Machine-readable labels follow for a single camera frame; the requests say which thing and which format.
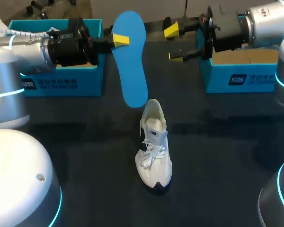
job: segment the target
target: shoelace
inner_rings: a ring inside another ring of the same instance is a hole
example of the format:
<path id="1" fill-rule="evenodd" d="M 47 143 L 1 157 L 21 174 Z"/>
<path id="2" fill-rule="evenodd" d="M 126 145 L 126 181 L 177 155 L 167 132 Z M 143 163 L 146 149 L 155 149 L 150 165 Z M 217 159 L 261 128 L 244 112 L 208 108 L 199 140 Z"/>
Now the shoelace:
<path id="1" fill-rule="evenodd" d="M 143 157 L 140 159 L 140 165 L 145 169 L 148 169 L 155 159 L 165 157 L 165 144 L 161 146 L 155 146 L 149 143 L 146 139 L 143 143 L 146 144 L 147 150 L 143 152 Z"/>

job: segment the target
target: white sneaker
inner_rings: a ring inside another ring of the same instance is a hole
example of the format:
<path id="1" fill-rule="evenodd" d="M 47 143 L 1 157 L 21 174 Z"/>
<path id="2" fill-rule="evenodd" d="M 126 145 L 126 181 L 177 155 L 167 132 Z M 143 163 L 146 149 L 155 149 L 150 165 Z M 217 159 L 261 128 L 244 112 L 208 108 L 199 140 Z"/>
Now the white sneaker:
<path id="1" fill-rule="evenodd" d="M 169 158 L 166 121 L 160 103 L 151 99 L 146 103 L 140 120 L 141 146 L 136 166 L 143 182 L 150 188 L 165 188 L 172 175 Z"/>

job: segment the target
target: cardboard box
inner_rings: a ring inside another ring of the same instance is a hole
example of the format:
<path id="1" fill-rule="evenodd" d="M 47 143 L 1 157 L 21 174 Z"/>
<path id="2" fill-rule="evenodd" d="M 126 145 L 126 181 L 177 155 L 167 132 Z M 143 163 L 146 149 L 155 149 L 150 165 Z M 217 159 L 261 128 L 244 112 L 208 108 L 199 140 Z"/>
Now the cardboard box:
<path id="1" fill-rule="evenodd" d="M 197 31 L 197 46 L 203 34 Z M 279 51 L 235 50 L 213 53 L 210 60 L 199 59 L 207 93 L 273 92 Z"/>
<path id="2" fill-rule="evenodd" d="M 90 35 L 102 37 L 100 19 L 85 19 Z M 67 29 L 68 20 L 13 20 L 9 29 L 27 32 L 44 32 L 51 27 Z M 61 67 L 50 73 L 22 76 L 22 84 L 28 97 L 45 96 L 101 96 L 105 55 L 99 55 L 98 66 L 91 64 Z"/>

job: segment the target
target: shoe sole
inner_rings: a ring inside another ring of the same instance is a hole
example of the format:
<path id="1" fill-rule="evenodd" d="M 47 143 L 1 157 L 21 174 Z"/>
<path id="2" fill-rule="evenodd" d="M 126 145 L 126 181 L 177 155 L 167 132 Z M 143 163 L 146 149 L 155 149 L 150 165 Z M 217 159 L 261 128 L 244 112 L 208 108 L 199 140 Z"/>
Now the shoe sole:
<path id="1" fill-rule="evenodd" d="M 138 170 L 137 155 L 135 157 L 135 162 L 136 162 L 136 168 L 137 168 L 138 174 L 140 176 L 140 179 L 142 180 L 143 185 L 146 187 L 146 189 L 149 192 L 151 192 L 152 194 L 155 194 L 155 195 L 163 195 L 163 194 L 165 194 L 169 190 L 169 186 L 170 186 L 172 177 L 170 177 L 170 180 L 169 180 L 168 184 L 165 187 L 163 187 L 160 182 L 156 182 L 155 186 L 153 188 L 151 188 L 143 180 L 143 178 L 141 177 L 141 174 L 140 174 L 140 172 Z"/>

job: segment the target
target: black table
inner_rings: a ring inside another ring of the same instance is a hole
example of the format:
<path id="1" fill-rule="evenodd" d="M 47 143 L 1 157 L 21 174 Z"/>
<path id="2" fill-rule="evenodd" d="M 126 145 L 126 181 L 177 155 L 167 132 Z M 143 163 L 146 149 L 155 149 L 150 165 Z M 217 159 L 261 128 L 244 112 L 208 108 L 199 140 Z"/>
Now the black table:
<path id="1" fill-rule="evenodd" d="M 173 176 L 163 196 L 137 173 L 143 108 L 124 103 L 112 56 L 102 97 L 28 99 L 26 132 L 53 160 L 67 226 L 260 226 L 259 192 L 284 161 L 284 109 L 270 93 L 206 95 L 197 60 L 168 60 L 191 45 L 144 48 L 149 98 L 160 101 L 169 131 Z"/>

